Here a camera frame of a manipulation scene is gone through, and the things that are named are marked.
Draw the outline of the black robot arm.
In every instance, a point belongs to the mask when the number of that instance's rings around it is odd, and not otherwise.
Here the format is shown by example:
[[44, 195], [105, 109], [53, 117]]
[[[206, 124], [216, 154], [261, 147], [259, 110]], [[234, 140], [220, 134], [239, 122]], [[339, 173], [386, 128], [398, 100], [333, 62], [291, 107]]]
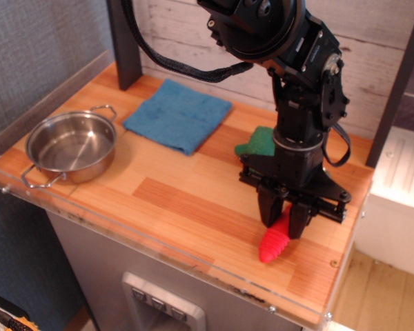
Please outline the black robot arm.
[[244, 154], [240, 179], [254, 186], [259, 212], [271, 227], [290, 202], [288, 235], [301, 237], [311, 219], [346, 216], [351, 195], [324, 171], [331, 131], [341, 132], [348, 98], [342, 53], [326, 25], [303, 1], [202, 1], [216, 42], [272, 79], [277, 110], [271, 156]]

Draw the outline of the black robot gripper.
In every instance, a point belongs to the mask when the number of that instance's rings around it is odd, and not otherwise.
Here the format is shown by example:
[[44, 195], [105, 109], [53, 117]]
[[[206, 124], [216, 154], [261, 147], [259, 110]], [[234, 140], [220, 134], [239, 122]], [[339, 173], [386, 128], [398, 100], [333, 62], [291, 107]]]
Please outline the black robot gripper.
[[[303, 149], [276, 143], [273, 157], [256, 154], [243, 154], [239, 157], [243, 166], [240, 180], [257, 188], [259, 213], [267, 228], [282, 213], [284, 194], [279, 187], [266, 182], [259, 184], [264, 178], [284, 186], [303, 188], [300, 196], [312, 205], [316, 215], [320, 214], [338, 223], [345, 220], [346, 204], [351, 201], [351, 194], [324, 171], [321, 146], [319, 142]], [[291, 205], [288, 227], [291, 239], [301, 237], [312, 218], [312, 209], [303, 203]]]

